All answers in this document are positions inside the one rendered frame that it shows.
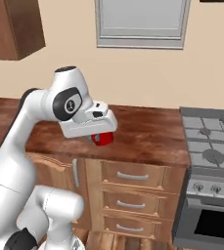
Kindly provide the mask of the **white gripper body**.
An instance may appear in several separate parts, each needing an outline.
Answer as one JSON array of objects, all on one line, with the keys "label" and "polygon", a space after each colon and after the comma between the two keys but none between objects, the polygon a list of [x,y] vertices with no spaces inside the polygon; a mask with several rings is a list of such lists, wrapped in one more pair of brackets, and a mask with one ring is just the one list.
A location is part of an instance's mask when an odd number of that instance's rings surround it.
[{"label": "white gripper body", "polygon": [[117,120],[112,111],[102,119],[89,120],[83,123],[75,123],[72,119],[60,122],[61,129],[66,138],[78,138],[93,134],[114,132],[117,129]]}]

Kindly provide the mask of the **red mug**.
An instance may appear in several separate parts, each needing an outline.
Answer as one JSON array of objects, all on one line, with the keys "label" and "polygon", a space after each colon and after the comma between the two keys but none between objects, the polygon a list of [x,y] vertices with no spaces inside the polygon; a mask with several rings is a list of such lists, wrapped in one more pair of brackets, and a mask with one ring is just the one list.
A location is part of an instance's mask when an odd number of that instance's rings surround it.
[{"label": "red mug", "polygon": [[95,144],[96,146],[107,146],[113,142],[113,133],[107,132],[107,133],[100,133],[100,141]]}]

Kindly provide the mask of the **wooden drawer front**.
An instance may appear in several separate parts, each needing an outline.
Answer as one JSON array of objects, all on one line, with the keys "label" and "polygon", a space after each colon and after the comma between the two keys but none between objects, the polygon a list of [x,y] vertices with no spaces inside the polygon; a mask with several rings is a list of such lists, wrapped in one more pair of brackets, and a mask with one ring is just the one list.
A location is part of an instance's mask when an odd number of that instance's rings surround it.
[{"label": "wooden drawer front", "polygon": [[[139,220],[131,220],[126,218],[116,218],[116,217],[104,217],[105,229],[109,231],[119,232],[119,233],[127,233],[138,236],[146,236],[146,237],[155,237],[155,226],[152,223],[147,223]],[[143,231],[140,232],[132,232],[126,231],[116,228],[116,224],[120,224],[122,226],[128,228],[144,228]]]},{"label": "wooden drawer front", "polygon": [[[144,209],[122,207],[122,206],[116,205],[117,200],[120,200],[125,203],[130,203],[130,204],[145,203],[146,207]],[[104,192],[104,207],[107,209],[157,216],[158,209],[159,209],[159,198],[155,196],[105,191]]]},{"label": "wooden drawer front", "polygon": [[[149,175],[146,181],[135,181],[119,178],[117,171],[129,175]],[[103,162],[103,178],[108,183],[128,185],[136,187],[163,189],[165,168],[155,165],[123,163],[123,162]]]}]

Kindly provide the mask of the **wooden cupboard door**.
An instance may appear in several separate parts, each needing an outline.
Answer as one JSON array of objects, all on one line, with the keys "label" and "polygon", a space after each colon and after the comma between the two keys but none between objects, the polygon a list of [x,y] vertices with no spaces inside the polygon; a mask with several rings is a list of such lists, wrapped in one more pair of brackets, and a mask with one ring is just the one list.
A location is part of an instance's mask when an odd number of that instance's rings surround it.
[{"label": "wooden cupboard door", "polygon": [[73,221],[72,225],[75,228],[90,229],[91,218],[84,160],[76,158],[78,160],[78,178],[80,181],[80,187],[76,187],[72,173],[72,159],[74,157],[66,154],[42,154],[35,152],[29,152],[27,156],[37,167],[37,183],[39,185],[69,189],[83,197],[83,214],[78,220]]}]

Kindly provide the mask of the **grey framed window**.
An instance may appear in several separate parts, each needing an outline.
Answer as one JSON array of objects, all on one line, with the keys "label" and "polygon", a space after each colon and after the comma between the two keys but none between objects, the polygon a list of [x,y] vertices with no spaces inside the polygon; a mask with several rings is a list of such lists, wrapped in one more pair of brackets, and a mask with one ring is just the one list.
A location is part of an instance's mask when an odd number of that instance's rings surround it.
[{"label": "grey framed window", "polygon": [[184,48],[191,0],[95,0],[100,48]]}]

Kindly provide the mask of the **grey gas hob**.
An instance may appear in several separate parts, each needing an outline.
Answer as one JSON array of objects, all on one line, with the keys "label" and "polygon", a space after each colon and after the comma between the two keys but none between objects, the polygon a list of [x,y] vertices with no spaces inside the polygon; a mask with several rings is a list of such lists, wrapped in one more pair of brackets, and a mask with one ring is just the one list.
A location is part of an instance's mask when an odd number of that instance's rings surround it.
[{"label": "grey gas hob", "polygon": [[181,107],[193,167],[224,169],[224,109]]}]

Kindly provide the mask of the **grey oven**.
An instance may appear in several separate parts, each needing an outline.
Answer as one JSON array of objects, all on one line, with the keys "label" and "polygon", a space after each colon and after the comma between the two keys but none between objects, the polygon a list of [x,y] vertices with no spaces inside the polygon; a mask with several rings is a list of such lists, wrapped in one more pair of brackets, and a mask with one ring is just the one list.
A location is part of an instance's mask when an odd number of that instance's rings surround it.
[{"label": "grey oven", "polygon": [[[194,191],[195,183],[203,184],[200,193]],[[221,187],[218,194],[210,191],[213,185]],[[189,208],[188,198],[224,200],[224,178],[193,175],[187,169],[172,228],[172,243],[178,250],[224,250],[224,212]]]}]

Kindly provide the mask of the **brown wooden wall cupboard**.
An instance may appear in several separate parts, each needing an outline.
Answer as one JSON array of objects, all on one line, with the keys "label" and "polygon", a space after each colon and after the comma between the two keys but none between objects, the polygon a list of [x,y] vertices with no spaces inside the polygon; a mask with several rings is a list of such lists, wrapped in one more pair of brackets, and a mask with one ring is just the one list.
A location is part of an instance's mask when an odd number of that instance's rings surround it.
[{"label": "brown wooden wall cupboard", "polygon": [[44,47],[38,0],[0,0],[0,60],[18,61]]}]

